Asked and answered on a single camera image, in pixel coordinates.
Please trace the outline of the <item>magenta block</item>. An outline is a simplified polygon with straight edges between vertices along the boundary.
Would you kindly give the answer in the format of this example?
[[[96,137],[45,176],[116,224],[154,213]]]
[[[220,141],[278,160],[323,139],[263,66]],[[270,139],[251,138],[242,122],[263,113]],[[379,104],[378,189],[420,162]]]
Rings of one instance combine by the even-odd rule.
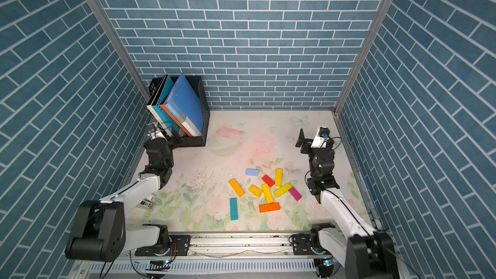
[[[296,200],[299,201],[302,199],[302,195],[298,192],[298,190],[295,187],[290,188],[288,193]]]

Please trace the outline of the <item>yellow long block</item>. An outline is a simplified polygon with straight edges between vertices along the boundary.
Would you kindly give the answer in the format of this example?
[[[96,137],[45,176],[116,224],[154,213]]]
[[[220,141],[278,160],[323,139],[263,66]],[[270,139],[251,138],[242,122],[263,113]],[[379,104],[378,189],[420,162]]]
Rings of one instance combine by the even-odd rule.
[[[266,199],[266,204],[272,204],[274,202],[272,192],[271,192],[271,187],[265,183],[262,185],[262,191],[264,198]]]

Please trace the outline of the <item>light blue block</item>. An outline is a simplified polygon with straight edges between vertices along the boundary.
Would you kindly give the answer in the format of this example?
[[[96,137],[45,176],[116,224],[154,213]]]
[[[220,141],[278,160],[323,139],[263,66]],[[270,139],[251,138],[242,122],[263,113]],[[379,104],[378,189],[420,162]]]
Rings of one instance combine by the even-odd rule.
[[[259,170],[258,169],[246,169],[245,174],[247,176],[258,176],[259,175]]]

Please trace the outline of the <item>orange-yellow long block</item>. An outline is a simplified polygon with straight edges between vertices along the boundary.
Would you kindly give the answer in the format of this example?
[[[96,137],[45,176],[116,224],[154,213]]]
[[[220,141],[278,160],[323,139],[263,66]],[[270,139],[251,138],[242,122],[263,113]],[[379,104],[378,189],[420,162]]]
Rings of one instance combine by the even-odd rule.
[[[236,181],[236,179],[231,179],[229,181],[230,186],[234,190],[234,192],[237,194],[238,197],[242,197],[245,195],[245,191],[241,187],[241,185]]]

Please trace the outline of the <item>teal long block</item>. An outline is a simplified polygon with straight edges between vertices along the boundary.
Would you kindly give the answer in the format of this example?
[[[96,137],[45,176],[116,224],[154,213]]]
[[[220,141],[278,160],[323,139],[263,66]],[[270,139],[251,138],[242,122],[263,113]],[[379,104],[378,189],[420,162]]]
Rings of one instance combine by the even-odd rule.
[[[238,199],[237,198],[231,198],[229,200],[229,208],[230,208],[231,221],[238,220]]]

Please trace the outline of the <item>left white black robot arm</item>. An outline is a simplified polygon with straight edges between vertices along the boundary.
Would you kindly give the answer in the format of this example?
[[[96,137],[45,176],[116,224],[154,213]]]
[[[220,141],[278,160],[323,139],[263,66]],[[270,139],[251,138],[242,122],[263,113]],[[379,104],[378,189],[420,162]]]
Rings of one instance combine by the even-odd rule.
[[[69,260],[113,262],[124,251],[144,248],[155,255],[170,251],[167,226],[145,224],[128,228],[126,215],[163,188],[173,171],[173,149],[179,133],[157,128],[143,144],[149,158],[137,180],[99,200],[84,201],[77,209],[65,247]]]

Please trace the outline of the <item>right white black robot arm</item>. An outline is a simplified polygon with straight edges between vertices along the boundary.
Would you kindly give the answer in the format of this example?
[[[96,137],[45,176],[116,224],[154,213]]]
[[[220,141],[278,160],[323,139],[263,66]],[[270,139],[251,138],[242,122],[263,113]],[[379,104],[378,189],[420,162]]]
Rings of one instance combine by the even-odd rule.
[[[309,158],[307,188],[335,221],[311,229],[311,247],[336,258],[347,278],[399,278],[392,238],[360,217],[333,175],[333,144],[327,127],[319,127],[313,139],[306,138],[300,130],[295,144]]]

